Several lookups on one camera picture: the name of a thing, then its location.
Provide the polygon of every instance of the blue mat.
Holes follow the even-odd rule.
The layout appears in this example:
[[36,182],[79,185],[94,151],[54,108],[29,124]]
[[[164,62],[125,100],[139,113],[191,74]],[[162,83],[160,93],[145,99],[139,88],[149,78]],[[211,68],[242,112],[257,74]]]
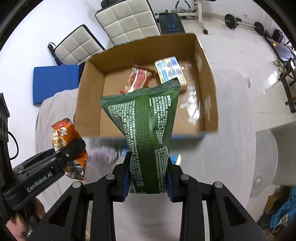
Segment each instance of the blue mat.
[[63,90],[79,87],[79,65],[35,67],[33,76],[33,104]]

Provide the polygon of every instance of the red snack package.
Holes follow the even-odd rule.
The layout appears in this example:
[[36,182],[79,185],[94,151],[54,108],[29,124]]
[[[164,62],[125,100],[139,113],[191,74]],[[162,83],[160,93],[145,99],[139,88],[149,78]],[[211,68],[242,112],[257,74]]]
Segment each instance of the red snack package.
[[119,93],[126,94],[133,92],[134,90],[147,87],[149,81],[153,78],[155,73],[156,71],[135,65],[131,70],[131,75],[128,79],[127,84]]

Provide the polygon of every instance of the screw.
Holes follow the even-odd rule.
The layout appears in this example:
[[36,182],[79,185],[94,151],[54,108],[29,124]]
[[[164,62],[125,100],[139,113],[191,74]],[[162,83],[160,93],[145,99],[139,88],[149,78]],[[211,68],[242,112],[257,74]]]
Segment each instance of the screw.
[[187,174],[182,174],[181,175],[181,179],[182,180],[188,180],[189,179],[189,176]]
[[115,176],[113,174],[108,174],[106,176],[107,180],[113,180],[115,178]]
[[221,182],[215,182],[215,187],[221,188],[221,187],[223,187],[223,183],[221,183]]
[[73,186],[74,188],[79,188],[79,187],[81,186],[81,183],[80,183],[80,182],[74,182],[74,183],[72,184],[72,186]]

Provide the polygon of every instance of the green snack bag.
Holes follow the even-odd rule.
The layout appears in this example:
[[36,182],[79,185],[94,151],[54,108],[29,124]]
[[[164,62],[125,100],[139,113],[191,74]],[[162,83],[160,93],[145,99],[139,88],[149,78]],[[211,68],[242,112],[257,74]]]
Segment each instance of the green snack bag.
[[104,96],[101,107],[125,135],[132,152],[130,193],[166,192],[168,144],[171,140],[180,82]]

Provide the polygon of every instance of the cardboard box flap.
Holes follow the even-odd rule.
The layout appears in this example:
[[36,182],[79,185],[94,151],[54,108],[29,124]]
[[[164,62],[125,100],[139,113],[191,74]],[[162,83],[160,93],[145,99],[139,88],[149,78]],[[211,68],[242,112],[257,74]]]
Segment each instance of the cardboard box flap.
[[136,40],[115,46],[93,55],[89,61],[105,74],[132,67],[154,63],[171,57],[172,52],[178,60],[192,59],[194,34],[169,34]]

